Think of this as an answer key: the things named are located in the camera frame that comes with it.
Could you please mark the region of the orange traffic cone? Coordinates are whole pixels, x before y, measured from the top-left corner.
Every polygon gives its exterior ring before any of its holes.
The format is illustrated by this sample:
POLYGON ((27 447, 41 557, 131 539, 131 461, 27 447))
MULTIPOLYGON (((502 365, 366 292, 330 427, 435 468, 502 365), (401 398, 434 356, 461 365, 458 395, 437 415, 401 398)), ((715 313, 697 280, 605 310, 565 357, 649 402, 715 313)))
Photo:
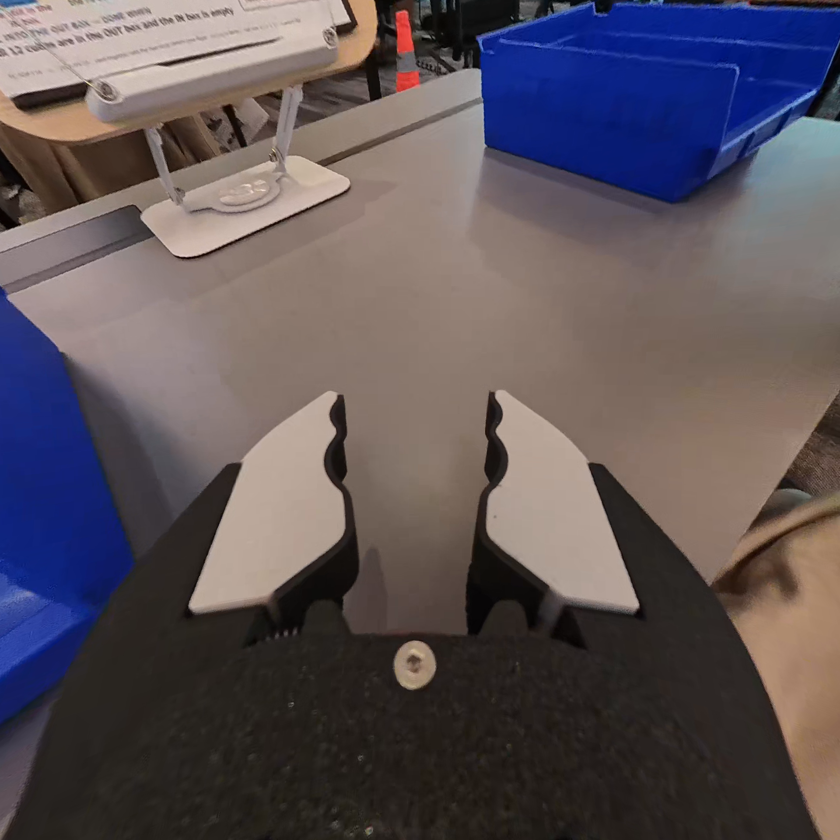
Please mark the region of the orange traffic cone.
POLYGON ((413 29, 408 12, 400 9, 395 13, 396 79, 397 93, 418 88, 421 78, 414 51, 413 29))

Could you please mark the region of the blue plastic bin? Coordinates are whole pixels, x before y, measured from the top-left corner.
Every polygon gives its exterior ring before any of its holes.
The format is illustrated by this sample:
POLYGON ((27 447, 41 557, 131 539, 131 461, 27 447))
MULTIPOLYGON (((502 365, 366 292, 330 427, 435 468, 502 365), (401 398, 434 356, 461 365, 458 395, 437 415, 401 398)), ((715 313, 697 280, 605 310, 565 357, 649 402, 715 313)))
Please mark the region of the blue plastic bin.
POLYGON ((2 723, 63 679, 132 566, 65 357, 2 292, 2 723))
POLYGON ((838 7, 582 3, 479 37, 486 146, 667 203, 805 116, 838 7))

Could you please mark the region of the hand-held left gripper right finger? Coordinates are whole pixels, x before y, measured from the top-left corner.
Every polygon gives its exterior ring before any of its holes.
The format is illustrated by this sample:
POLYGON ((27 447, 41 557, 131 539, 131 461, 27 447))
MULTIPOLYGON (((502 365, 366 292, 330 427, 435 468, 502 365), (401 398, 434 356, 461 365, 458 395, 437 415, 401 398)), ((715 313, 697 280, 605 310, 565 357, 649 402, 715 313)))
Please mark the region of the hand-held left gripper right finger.
POLYGON ((591 464, 507 391, 487 399, 484 465, 467 573, 467 631, 501 602, 553 635, 569 607, 637 617, 640 602, 591 464))

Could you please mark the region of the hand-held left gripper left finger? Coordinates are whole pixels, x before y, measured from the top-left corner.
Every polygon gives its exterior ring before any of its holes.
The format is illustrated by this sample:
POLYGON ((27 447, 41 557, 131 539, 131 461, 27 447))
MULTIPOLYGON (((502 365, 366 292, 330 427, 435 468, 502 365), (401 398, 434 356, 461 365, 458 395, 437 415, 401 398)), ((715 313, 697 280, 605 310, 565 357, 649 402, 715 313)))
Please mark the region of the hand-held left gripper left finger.
POLYGON ((188 609, 263 608, 280 632, 315 602, 339 606, 360 570, 344 480, 344 398, 325 392, 274 427, 239 464, 188 609))

